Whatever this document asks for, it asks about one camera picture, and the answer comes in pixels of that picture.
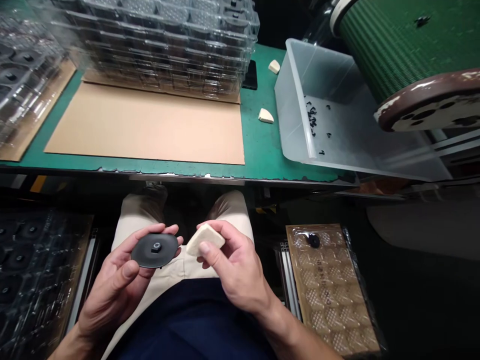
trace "leg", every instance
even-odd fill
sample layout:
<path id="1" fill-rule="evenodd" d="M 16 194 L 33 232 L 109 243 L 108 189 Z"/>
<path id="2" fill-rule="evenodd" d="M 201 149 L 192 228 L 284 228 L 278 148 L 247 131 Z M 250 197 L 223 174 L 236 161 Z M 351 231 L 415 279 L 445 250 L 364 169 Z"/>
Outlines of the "leg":
<path id="1" fill-rule="evenodd" d="M 230 191 L 220 196 L 211 208 L 207 219 L 228 221 L 242 234 L 248 236 L 252 241 L 254 240 L 245 198 L 238 190 Z M 183 255 L 186 279 L 218 278 L 212 267 L 203 269 L 202 264 L 197 262 L 195 257 L 187 255 L 186 252 Z"/>
<path id="2" fill-rule="evenodd" d="M 111 249 L 119 246 L 128 236 L 148 225 L 164 222 L 163 207 L 167 199 L 164 187 L 148 190 L 143 195 L 130 194 L 121 206 L 120 218 L 116 226 L 115 238 Z M 141 298 L 138 307 L 127 321 L 118 328 L 108 344 L 102 359 L 106 359 L 115 345 L 119 342 L 134 321 L 150 306 L 161 294 L 185 278 L 184 259 L 178 256 L 168 265 L 157 269 L 150 280 L 150 284 Z"/>
<path id="3" fill-rule="evenodd" d="M 121 204 L 120 218 L 116 224 L 115 238 L 111 245 L 113 251 L 132 233 L 148 225 L 163 223 L 163 198 L 151 195 L 129 194 Z"/>
<path id="4" fill-rule="evenodd" d="M 244 195 L 238 190 L 220 196 L 211 208 L 208 220 L 228 221 L 238 231 L 254 241 L 247 204 L 245 204 Z"/>

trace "green table surface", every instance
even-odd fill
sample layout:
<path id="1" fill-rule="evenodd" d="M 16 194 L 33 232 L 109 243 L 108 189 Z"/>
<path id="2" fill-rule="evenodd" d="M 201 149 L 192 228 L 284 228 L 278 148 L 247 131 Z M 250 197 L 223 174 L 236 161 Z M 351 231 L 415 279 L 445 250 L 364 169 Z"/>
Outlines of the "green table surface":
<path id="1" fill-rule="evenodd" d="M 261 108 L 267 109 L 276 120 L 278 119 L 274 92 L 277 75 L 269 71 L 268 66 L 273 59 L 282 63 L 284 56 L 284 50 L 262 45 L 255 47 L 252 60 L 256 61 L 258 89 L 256 91 L 242 89 L 240 93 L 245 165 L 45 153 L 44 148 L 47 142 L 81 83 L 82 73 L 77 71 L 31 142 L 22 160 L 20 162 L 0 161 L 0 167 L 9 167 L 8 169 L 3 168 L 3 170 L 14 172 L 21 172 L 21 168 L 35 168 L 57 171 L 175 174 L 188 177 L 204 177 L 209 174 L 212 178 L 343 183 L 338 180 L 339 176 L 351 177 L 351 172 L 306 165 L 285 158 L 282 153 L 278 122 L 268 124 L 258 119 Z"/>

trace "white sponge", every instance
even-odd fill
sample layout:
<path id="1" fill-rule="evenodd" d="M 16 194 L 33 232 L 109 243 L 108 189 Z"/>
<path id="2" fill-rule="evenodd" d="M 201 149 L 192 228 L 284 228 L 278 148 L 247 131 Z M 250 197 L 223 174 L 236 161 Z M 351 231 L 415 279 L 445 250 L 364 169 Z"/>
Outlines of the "white sponge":
<path id="1" fill-rule="evenodd" d="M 280 64 L 277 60 L 273 60 L 270 65 L 268 65 L 268 69 L 275 73 L 275 74 L 278 74 L 279 71 L 280 71 Z"/>
<path id="2" fill-rule="evenodd" d="M 216 232 L 210 225 L 203 224 L 198 228 L 196 233 L 193 234 L 190 241 L 186 245 L 186 253 L 194 257 L 202 256 L 199 246 L 200 243 L 204 241 L 212 243 L 219 249 L 225 244 L 225 239 L 222 235 Z"/>
<path id="3" fill-rule="evenodd" d="M 260 109 L 260 113 L 258 114 L 258 119 L 260 121 L 263 121 L 264 123 L 269 123 L 269 124 L 274 123 L 274 117 L 268 110 L 265 110 L 264 108 Z"/>

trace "hand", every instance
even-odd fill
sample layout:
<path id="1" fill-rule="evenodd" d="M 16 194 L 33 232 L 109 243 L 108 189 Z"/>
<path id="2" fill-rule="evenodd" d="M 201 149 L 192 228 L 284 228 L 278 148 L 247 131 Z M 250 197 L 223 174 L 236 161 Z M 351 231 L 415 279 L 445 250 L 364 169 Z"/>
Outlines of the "hand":
<path id="1" fill-rule="evenodd" d="M 237 308 L 259 315 L 268 311 L 276 298 L 267 283 L 252 240 L 222 220 L 204 222 L 225 238 L 221 249 L 211 242 L 199 245 L 203 268 L 212 267 L 220 277 L 227 298 Z"/>
<path id="2" fill-rule="evenodd" d="M 141 238 L 149 233 L 175 235 L 178 225 L 150 225 L 134 232 L 103 261 L 90 295 L 78 317 L 78 332 L 93 341 L 112 335 L 135 311 L 155 269 L 140 268 L 131 253 Z M 178 246 L 184 239 L 179 236 Z"/>

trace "green workbench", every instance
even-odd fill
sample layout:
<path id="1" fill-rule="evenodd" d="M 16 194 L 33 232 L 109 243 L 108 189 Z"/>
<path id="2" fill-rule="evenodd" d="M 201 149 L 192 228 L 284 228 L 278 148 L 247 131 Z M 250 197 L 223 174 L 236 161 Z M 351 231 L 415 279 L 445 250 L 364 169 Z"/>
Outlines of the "green workbench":
<path id="1" fill-rule="evenodd" d="M 285 51 L 257 45 L 252 59 L 256 61 L 258 90 L 242 89 L 241 123 L 245 165 L 228 165 L 199 162 L 144 160 L 135 158 L 82 156 L 45 153 L 44 148 L 55 127 L 69 106 L 80 83 L 82 73 L 77 71 L 48 115 L 30 147 L 20 162 L 0 161 L 0 171 L 9 173 L 52 174 L 74 172 L 115 172 L 130 176 L 152 175 L 157 180 L 188 181 L 189 179 L 235 180 L 269 183 L 293 183 L 320 186 L 351 187 L 355 175 L 349 171 L 301 164 L 284 157 L 280 142 L 279 124 L 267 124 L 258 120 L 261 108 L 278 119 L 274 86 L 277 75 L 268 70 L 276 59 L 282 63 Z"/>

